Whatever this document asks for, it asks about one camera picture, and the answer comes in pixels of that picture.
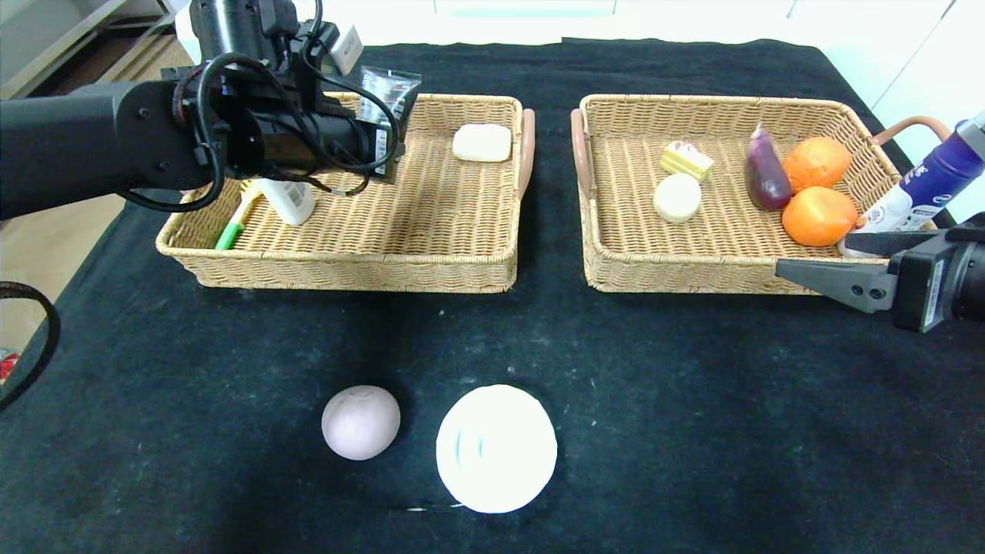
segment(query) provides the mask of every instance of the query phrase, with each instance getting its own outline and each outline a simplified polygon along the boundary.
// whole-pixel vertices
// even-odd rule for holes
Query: white bottle
[[[270,205],[288,225],[304,223],[314,210],[314,195],[305,182],[289,180],[254,179]]]

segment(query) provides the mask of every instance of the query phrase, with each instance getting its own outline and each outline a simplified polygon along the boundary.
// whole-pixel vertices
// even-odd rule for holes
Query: red object
[[[7,377],[14,371],[14,366],[17,361],[21,358],[20,354],[11,354],[0,362],[0,384],[3,384],[7,380]]]

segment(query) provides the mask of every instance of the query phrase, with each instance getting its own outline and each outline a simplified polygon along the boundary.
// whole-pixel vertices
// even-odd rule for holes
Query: white plate
[[[537,498],[554,474],[558,441],[536,398],[508,384],[459,398],[434,442],[437,472],[455,500],[504,514]]]

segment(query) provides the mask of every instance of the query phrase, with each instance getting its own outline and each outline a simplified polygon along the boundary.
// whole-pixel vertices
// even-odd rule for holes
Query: wicker basket
[[[354,107],[358,97],[333,95]],[[451,139],[465,123],[513,131],[513,156],[497,164],[462,162]],[[239,204],[230,181],[212,205],[172,215],[158,250],[208,287],[497,293],[516,280],[520,200],[530,180],[534,113],[507,97],[420,95],[394,185],[371,183],[352,198],[314,190],[302,225],[284,225],[259,199],[231,250],[214,250]],[[324,182],[359,183],[348,173]]]
[[[793,242],[780,212],[761,212],[746,194],[750,135],[762,122],[780,156],[819,135],[844,144],[851,167],[835,187],[858,208],[875,202],[899,173],[850,107],[816,100],[593,95],[571,113],[571,141],[585,276],[605,292],[812,294],[774,276],[777,258],[848,261],[834,246]],[[687,140],[715,165],[701,208],[684,224],[653,209],[664,147]],[[874,260],[873,263],[885,263]]]

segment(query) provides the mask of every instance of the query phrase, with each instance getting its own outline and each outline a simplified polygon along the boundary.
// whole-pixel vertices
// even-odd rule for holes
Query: basket handle
[[[875,145],[883,146],[883,144],[889,142],[892,137],[896,136],[896,133],[902,131],[906,127],[909,127],[910,125],[915,125],[917,123],[930,127],[930,130],[934,131],[934,134],[937,135],[937,138],[941,139],[941,142],[948,140],[948,137],[951,136],[951,130],[948,129],[948,127],[939,119],[935,119],[929,115],[914,115],[903,119],[894,126],[883,131],[882,133],[879,133],[869,140]]]
[[[592,170],[592,161],[588,159],[585,122],[578,108],[571,111],[571,148],[574,150],[574,169],[578,175],[578,186],[585,198],[589,199],[595,188],[595,172]]]
[[[517,200],[523,198],[523,193],[527,191],[527,186],[530,184],[530,175],[534,172],[535,124],[534,110],[524,109],[523,127],[520,131],[520,178],[516,184]]]

